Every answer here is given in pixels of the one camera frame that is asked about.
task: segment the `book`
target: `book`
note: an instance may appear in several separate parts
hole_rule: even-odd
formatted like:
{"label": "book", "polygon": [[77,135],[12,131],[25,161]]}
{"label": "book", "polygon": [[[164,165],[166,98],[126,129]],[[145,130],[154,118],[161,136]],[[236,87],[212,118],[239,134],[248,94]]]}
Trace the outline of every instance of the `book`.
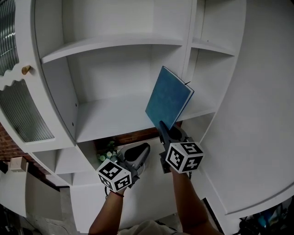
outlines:
{"label": "book", "polygon": [[162,66],[145,112],[156,128],[163,121],[171,129],[193,93],[178,76]]}

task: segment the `small box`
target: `small box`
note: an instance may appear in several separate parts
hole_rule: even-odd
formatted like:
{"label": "small box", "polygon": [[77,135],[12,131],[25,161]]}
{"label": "small box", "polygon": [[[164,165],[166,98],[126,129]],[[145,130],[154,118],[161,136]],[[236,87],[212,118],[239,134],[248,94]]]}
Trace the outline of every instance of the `small box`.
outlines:
{"label": "small box", "polygon": [[203,157],[203,150],[197,142],[171,143],[165,160],[178,173],[184,173],[196,170]]}
{"label": "small box", "polygon": [[113,192],[117,192],[132,183],[130,171],[109,159],[105,159],[97,172],[101,182]]}
{"label": "small box", "polygon": [[13,172],[26,172],[27,160],[23,157],[14,157],[10,160],[9,169]]}

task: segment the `bracelet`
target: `bracelet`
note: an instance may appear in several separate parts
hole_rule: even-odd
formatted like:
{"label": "bracelet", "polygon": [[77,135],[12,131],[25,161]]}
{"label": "bracelet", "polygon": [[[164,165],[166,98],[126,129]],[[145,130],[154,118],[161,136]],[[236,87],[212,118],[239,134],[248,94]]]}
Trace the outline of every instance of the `bracelet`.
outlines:
{"label": "bracelet", "polygon": [[119,193],[113,192],[112,190],[111,190],[111,192],[114,193],[114,194],[116,194],[117,196],[124,197],[124,195],[121,195]]}

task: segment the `cabinet door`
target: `cabinet door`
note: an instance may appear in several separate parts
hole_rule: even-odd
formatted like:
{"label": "cabinet door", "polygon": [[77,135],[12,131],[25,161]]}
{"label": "cabinet door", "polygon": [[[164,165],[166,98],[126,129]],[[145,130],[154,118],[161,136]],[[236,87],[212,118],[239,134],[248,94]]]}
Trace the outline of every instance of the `cabinet door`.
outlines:
{"label": "cabinet door", "polygon": [[0,122],[24,152],[74,146],[40,65],[34,5],[34,0],[0,5]]}

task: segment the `book cover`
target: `book cover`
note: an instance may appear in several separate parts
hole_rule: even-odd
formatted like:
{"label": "book cover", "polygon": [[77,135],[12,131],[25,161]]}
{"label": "book cover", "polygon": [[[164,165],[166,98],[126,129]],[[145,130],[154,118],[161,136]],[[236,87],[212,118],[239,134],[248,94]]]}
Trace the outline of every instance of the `book cover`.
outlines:
{"label": "book cover", "polygon": [[163,121],[171,129],[193,93],[179,77],[162,66],[145,112],[155,127]]}

